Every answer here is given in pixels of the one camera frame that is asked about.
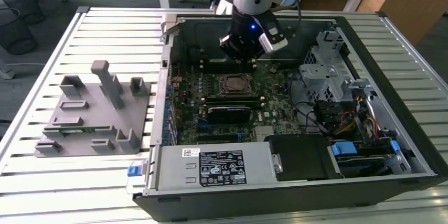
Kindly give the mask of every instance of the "metal bracket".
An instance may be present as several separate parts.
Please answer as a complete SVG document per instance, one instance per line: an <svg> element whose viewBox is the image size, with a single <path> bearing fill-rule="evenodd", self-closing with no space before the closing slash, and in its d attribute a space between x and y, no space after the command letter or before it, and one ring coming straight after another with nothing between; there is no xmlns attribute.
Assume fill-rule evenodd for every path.
<svg viewBox="0 0 448 224"><path fill-rule="evenodd" d="M165 37L167 35L179 30L176 14L165 14L161 16L160 28L161 28L161 37Z"/></svg>

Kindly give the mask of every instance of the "warning label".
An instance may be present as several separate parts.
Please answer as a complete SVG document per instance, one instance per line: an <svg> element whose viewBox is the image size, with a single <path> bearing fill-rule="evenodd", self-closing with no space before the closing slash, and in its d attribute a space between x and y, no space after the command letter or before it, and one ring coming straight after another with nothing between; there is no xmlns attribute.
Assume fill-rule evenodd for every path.
<svg viewBox="0 0 448 224"><path fill-rule="evenodd" d="M201 152L201 186L247 184L243 151Z"/></svg>

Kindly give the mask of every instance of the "floor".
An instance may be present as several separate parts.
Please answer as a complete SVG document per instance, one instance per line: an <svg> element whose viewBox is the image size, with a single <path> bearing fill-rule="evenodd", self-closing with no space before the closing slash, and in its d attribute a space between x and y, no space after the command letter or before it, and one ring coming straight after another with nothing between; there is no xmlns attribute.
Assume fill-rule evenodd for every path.
<svg viewBox="0 0 448 224"><path fill-rule="evenodd" d="M9 55L0 48L0 56L7 64L11 63L45 63L60 37L71 22L77 6L95 7L145 7L157 8L159 0L39 0L40 7L47 16L44 22L31 26L32 33L39 42L39 48L20 56ZM172 8L208 8L209 0L171 0ZM441 17L428 35L417 45L417 50L436 69L440 76L448 81L448 17ZM16 72L13 80L0 79L0 119L12 120L20 105L36 81L43 65L11 66ZM0 136L7 131L7 124L0 123Z"/></svg>

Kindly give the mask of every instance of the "barcode sticker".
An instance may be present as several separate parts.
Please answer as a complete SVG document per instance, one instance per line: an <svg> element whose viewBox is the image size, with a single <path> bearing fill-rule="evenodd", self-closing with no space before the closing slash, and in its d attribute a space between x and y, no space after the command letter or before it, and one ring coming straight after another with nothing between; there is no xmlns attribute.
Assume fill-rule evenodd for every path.
<svg viewBox="0 0 448 224"><path fill-rule="evenodd" d="M195 148L195 149L181 149L181 156L183 157L199 157L199 153L201 152L201 149Z"/></svg>

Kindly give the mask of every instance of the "blue tab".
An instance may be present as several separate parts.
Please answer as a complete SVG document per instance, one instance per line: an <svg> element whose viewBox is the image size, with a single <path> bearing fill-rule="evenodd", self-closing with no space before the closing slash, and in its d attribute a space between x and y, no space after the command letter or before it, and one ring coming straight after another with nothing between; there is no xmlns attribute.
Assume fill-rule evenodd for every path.
<svg viewBox="0 0 448 224"><path fill-rule="evenodd" d="M341 152L339 151L339 148L337 148L336 145L332 145L332 146L331 146L331 150L333 151L335 156L337 156L337 155L341 154Z"/></svg>
<svg viewBox="0 0 448 224"><path fill-rule="evenodd" d="M399 145L397 141L391 140L391 146L392 146L392 149L393 149L395 152L400 151L400 145Z"/></svg>
<svg viewBox="0 0 448 224"><path fill-rule="evenodd" d="M344 154L356 154L356 147L355 144L349 141L336 142L331 149L333 151L335 156L344 155Z"/></svg>
<svg viewBox="0 0 448 224"><path fill-rule="evenodd" d="M141 176L141 165L128 167L128 177Z"/></svg>

